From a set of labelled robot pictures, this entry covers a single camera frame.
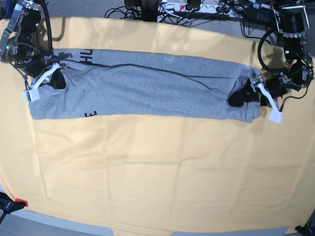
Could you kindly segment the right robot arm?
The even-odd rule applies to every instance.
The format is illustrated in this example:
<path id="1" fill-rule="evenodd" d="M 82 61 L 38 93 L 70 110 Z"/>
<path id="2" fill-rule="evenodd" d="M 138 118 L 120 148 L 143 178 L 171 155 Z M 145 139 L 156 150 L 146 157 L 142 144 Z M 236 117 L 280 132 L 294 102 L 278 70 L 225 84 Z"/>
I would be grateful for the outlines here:
<path id="1" fill-rule="evenodd" d="M 0 9 L 0 18 L 8 20 L 0 38 L 0 61 L 10 64 L 21 74 L 25 88 L 29 90 L 28 77 L 39 86 L 49 85 L 54 89 L 64 89 L 66 86 L 59 66 L 52 75 L 43 82 L 39 78 L 53 68 L 52 31 L 47 2 L 44 0 L 7 0 Z M 41 20 L 46 24 L 48 47 L 43 48 L 32 41 L 37 34 Z"/>

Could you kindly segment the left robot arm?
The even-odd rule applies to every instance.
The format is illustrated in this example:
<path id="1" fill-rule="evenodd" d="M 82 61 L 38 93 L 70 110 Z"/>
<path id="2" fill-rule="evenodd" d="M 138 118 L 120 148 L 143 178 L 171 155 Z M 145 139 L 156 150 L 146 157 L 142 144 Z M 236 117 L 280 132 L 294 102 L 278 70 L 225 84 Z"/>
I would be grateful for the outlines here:
<path id="1" fill-rule="evenodd" d="M 310 25 L 304 1 L 268 0 L 266 3 L 267 7 L 261 4 L 255 7 L 254 3 L 230 7 L 244 20 L 267 27 L 259 41 L 257 56 L 262 68 L 273 75 L 267 80 L 260 76 L 248 79 L 241 89 L 230 95 L 228 103 L 232 107 L 242 107 L 249 102 L 270 105 L 291 90 L 308 88 L 314 79 L 313 60 L 307 49 L 306 32 Z M 262 46 L 273 33 L 282 42 L 285 65 L 281 68 L 271 68 L 262 57 Z"/>

